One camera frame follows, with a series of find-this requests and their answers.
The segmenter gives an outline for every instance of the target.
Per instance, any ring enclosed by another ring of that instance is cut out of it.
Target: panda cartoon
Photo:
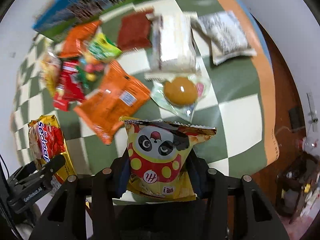
[[[181,170],[179,152],[190,146],[188,136],[152,125],[142,129],[136,124],[133,127],[135,136],[128,145],[133,172],[150,184],[173,181]]]

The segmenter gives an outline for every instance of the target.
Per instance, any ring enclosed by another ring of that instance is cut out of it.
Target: green and white checkered pattern
[[[100,17],[103,20],[103,33],[116,42],[121,18],[134,10],[151,6],[156,13],[191,11],[197,12],[198,16],[223,10],[217,0],[150,0],[129,4]],[[225,175],[240,177],[252,174],[267,165],[262,136],[263,109],[256,69],[249,57],[237,57],[219,66],[213,65],[210,41],[195,31],[193,34],[197,62],[203,75],[211,79],[212,86],[209,95],[198,103],[192,123],[217,128],[216,136],[196,145],[194,150],[210,167],[217,168]],[[73,111],[76,102],[71,104],[69,112],[54,109],[49,92],[39,80],[40,65],[37,60],[43,53],[43,43],[44,37],[38,36],[18,73],[12,130],[19,160],[21,164],[31,161],[28,122],[42,114],[55,114],[76,173],[95,174],[109,167],[115,158],[123,154],[127,140],[125,128],[121,128],[112,144],[106,146]],[[140,49],[117,59],[128,74],[138,78],[150,90],[153,83],[145,81],[144,71],[150,68],[151,54],[152,49]],[[153,100],[143,105],[133,117],[149,120],[162,118],[186,123],[171,112],[159,108]]]

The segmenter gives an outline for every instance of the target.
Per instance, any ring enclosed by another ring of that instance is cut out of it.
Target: checkered tablecloth
[[[250,20],[236,1],[150,0],[128,4],[100,17],[103,21],[103,33],[116,42],[121,18],[134,10],[151,6],[156,13],[191,11],[197,12],[198,16],[233,8],[258,56],[252,59],[237,57],[215,66],[212,64],[209,40],[193,31],[196,60],[202,74],[211,79],[212,85],[208,96],[198,103],[192,123],[217,128],[216,136],[194,146],[194,150],[210,167],[233,177],[255,173],[276,160],[278,146],[273,131],[275,95],[272,68]],[[32,160],[28,143],[28,122],[42,114],[55,114],[76,173],[96,174],[123,154],[127,140],[125,128],[121,128],[112,144],[106,146],[73,111],[76,102],[71,104],[69,112],[52,106],[52,98],[39,80],[40,64],[37,60],[43,53],[44,39],[42,35],[37,37],[17,75],[11,127],[19,161],[24,164]],[[150,68],[151,54],[152,49],[140,49],[118,58],[122,68],[150,90],[153,83],[145,81],[143,73]],[[133,117],[149,120],[161,118],[185,123],[171,112],[159,108],[153,100],[143,105]]]

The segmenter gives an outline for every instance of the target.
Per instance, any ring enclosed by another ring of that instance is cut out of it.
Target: plastic wrapper
[[[55,192],[68,176],[75,174],[57,118],[54,115],[41,115],[38,120],[32,120],[28,127],[30,152],[38,170],[58,154],[65,157],[65,165],[52,179],[52,190]]]
[[[84,42],[91,40],[100,24],[99,20],[73,27],[65,39],[59,57],[70,58],[82,55],[82,52],[85,51]]]
[[[135,77],[129,76],[117,61],[101,80],[98,92],[74,111],[105,144],[123,125],[119,117],[134,114],[150,99],[150,90]]]
[[[97,33],[92,39],[88,46],[88,52],[100,62],[110,62],[121,54],[121,50],[109,41],[103,33]]]
[[[215,128],[122,117],[128,134],[131,176],[127,189],[164,200],[196,198],[184,166],[192,147],[209,140]]]
[[[76,66],[76,70],[78,71],[78,80],[82,83],[82,86],[84,89],[89,89],[89,83],[88,80],[86,78],[86,73],[85,71],[80,68],[79,66]]]
[[[151,47],[151,22],[146,18],[146,14],[150,13],[153,13],[153,8],[129,14],[121,19],[117,46],[122,51]]]
[[[192,39],[189,15],[154,17],[151,71],[145,73],[145,78],[157,79],[167,73],[196,73],[196,52]]]
[[[48,44],[45,44],[45,53],[41,60],[40,78],[51,97],[54,97],[59,82],[60,71],[60,59],[54,54],[53,49]]]
[[[221,11],[192,19],[192,25],[211,39],[212,61],[218,65],[237,56],[256,56],[232,11]]]
[[[161,108],[174,113],[176,116],[182,118],[183,120],[191,122],[198,101],[204,98],[209,93],[211,81],[208,78],[201,76],[199,77],[195,74],[188,76],[188,79],[195,85],[198,92],[198,96],[196,98],[196,101],[191,105],[180,106],[170,102],[164,93],[165,83],[172,82],[174,79],[175,78],[171,78],[164,82],[155,81],[150,97]],[[184,95],[184,93],[181,93],[181,97],[188,97],[188,95]]]
[[[85,51],[83,56],[79,58],[81,67],[87,73],[101,72],[105,69],[105,64],[92,57],[91,53]]]
[[[63,111],[68,110],[69,102],[82,102],[85,99],[82,82],[80,81],[81,77],[76,68],[78,65],[78,60],[65,61],[62,65],[60,82],[56,89],[53,106]]]

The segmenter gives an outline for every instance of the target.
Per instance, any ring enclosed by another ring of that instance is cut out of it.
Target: yellow candy wrapper
[[[59,83],[61,72],[61,61],[53,53],[53,49],[45,41],[45,54],[41,60],[40,78],[47,87],[51,97],[54,97],[56,87]]]
[[[215,128],[121,117],[128,134],[131,176],[127,189],[170,201],[196,198],[184,163],[192,147]]]
[[[52,180],[52,189],[55,192],[68,176],[75,174],[57,118],[54,115],[41,115],[39,119],[32,120],[28,127],[30,151],[38,170],[55,155],[61,154],[66,160]]]

